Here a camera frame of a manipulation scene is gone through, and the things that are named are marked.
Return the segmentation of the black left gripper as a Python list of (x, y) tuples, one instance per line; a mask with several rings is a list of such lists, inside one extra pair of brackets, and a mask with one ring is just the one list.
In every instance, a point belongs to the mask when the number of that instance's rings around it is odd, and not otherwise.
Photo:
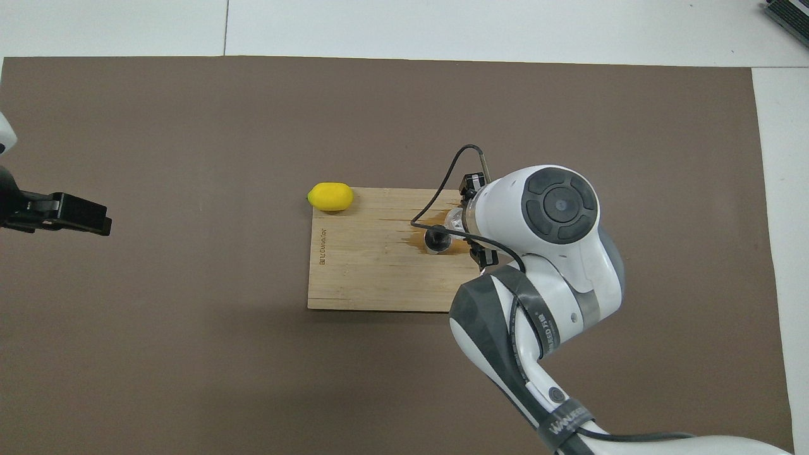
[(109, 236), (112, 219), (107, 216), (106, 205), (78, 198), (69, 193), (51, 194), (23, 192), (18, 189), (11, 172), (1, 167), (1, 224), (2, 228), (34, 233), (38, 229), (58, 231), (46, 215), (57, 210), (57, 225), (75, 231)]

